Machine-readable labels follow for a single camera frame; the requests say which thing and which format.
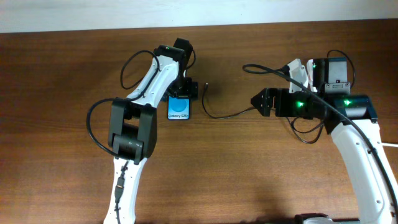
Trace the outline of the blue Samsung Galaxy smartphone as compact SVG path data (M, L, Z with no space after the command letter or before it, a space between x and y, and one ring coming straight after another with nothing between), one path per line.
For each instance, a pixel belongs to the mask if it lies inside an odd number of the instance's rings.
M169 97L167 118L169 120L190 119L190 100Z

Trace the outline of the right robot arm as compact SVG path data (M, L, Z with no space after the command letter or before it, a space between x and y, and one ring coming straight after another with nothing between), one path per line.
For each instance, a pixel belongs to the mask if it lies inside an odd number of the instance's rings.
M265 88L251 98L262 116L319 119L338 148L354 188L360 223L397 223L397 181L386 158L376 110L351 94L346 58L299 59L282 70L247 64L249 73L274 73L289 88Z

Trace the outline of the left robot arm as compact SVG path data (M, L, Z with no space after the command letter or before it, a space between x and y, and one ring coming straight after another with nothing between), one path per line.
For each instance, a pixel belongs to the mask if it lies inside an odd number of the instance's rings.
M157 142L157 107L166 98L192 100L197 83L186 76L192 44L177 38L151 52L152 64L137 88L113 100L108 145L114 153L112 196L105 223L135 223L139 181Z

